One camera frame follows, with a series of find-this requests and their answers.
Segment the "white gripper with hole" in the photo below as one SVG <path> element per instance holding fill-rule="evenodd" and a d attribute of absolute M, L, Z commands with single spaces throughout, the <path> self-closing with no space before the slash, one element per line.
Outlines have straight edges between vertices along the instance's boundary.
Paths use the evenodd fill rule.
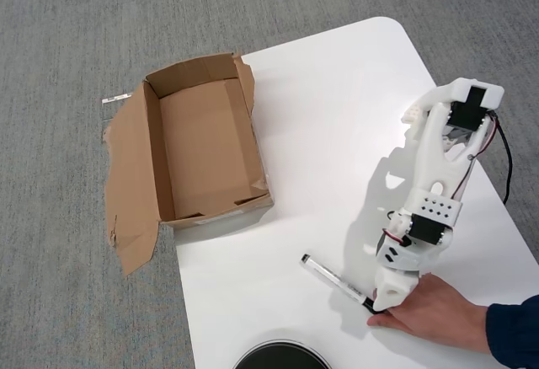
<path fill-rule="evenodd" d="M 379 267 L 375 275 L 376 289 L 373 292 L 373 309 L 381 312 L 400 305 L 418 282 L 418 271 Z"/>

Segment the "bare human hand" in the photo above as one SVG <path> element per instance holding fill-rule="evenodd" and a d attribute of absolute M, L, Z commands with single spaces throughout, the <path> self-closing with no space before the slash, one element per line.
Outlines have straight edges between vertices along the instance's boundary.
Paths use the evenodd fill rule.
<path fill-rule="evenodd" d="M 367 325 L 488 354 L 487 311 L 487 307 L 469 302 L 440 277 L 427 274 L 400 305 L 371 316 Z"/>

